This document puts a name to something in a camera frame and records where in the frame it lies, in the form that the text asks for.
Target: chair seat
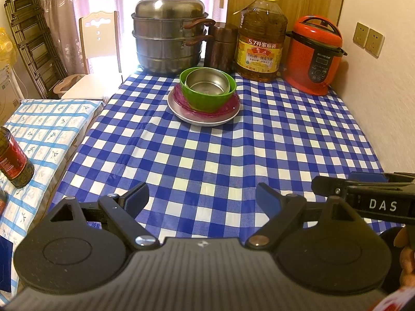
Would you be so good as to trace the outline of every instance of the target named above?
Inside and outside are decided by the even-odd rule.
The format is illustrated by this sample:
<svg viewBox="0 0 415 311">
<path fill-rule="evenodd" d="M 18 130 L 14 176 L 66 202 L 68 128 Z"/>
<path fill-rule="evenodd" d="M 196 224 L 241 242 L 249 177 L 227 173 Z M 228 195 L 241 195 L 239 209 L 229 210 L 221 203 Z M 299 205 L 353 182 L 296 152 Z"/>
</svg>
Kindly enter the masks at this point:
<svg viewBox="0 0 415 311">
<path fill-rule="evenodd" d="M 102 100 L 105 103 L 122 84 L 122 74 L 87 74 L 71 87 L 62 99 Z"/>
</svg>

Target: rice cooker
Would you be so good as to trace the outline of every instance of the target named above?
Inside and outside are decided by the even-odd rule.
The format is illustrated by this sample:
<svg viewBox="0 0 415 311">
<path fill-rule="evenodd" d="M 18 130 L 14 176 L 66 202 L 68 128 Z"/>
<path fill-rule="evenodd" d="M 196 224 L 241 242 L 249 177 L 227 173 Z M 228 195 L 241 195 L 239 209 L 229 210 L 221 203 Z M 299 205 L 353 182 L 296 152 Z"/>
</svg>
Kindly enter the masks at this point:
<svg viewBox="0 0 415 311">
<path fill-rule="evenodd" d="M 284 79 L 307 94 L 323 96 L 333 81 L 342 56 L 339 29 L 322 16 L 304 16 L 294 24 Z"/>
</svg>

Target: finger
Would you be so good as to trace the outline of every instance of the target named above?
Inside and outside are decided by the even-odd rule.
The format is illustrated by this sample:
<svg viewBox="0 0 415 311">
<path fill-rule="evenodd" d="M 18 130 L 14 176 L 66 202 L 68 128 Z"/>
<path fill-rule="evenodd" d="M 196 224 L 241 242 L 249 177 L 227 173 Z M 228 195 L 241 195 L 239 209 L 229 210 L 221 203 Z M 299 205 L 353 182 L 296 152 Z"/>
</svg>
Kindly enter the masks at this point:
<svg viewBox="0 0 415 311">
<path fill-rule="evenodd" d="M 415 270 L 414 251 L 409 247 L 403 248 L 400 252 L 399 262 L 402 269 L 407 274 L 411 274 Z"/>
<path fill-rule="evenodd" d="M 402 271 L 399 282 L 402 287 L 415 287 L 415 275 Z"/>
<path fill-rule="evenodd" d="M 397 248 L 403 248 L 409 244 L 409 237 L 408 232 L 406 231 L 406 227 L 399 230 L 398 234 L 393 241 L 393 245 Z"/>
</svg>

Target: oil bottle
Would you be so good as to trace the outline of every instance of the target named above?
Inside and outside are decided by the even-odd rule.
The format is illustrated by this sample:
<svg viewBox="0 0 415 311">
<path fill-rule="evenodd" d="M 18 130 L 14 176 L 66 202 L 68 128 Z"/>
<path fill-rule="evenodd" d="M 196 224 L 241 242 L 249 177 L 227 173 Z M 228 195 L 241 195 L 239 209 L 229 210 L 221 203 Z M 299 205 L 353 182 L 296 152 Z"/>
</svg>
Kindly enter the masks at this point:
<svg viewBox="0 0 415 311">
<path fill-rule="evenodd" d="M 255 0 L 241 11 L 236 63 L 249 80 L 277 78 L 288 23 L 277 1 Z"/>
<path fill-rule="evenodd" d="M 0 171 L 16 188 L 33 177 L 34 167 L 8 129 L 0 126 Z"/>
</svg>

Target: circular black disc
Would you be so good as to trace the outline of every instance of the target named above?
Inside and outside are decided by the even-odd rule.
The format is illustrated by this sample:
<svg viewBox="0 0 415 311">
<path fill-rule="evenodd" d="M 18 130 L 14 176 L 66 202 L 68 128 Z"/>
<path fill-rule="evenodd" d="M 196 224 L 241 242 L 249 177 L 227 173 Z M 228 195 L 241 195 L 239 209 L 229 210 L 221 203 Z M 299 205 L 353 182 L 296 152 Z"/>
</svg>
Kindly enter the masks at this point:
<svg viewBox="0 0 415 311">
<path fill-rule="evenodd" d="M 277 250 L 277 261 L 291 279 L 308 289 L 348 295 L 377 288 L 389 270 L 391 255 L 371 230 L 357 234 L 317 225 L 288 235 Z"/>
<path fill-rule="evenodd" d="M 87 291 L 109 281 L 124 264 L 124 243 L 106 230 L 64 221 L 37 231 L 20 243 L 14 257 L 20 279 L 37 290 Z"/>
</svg>

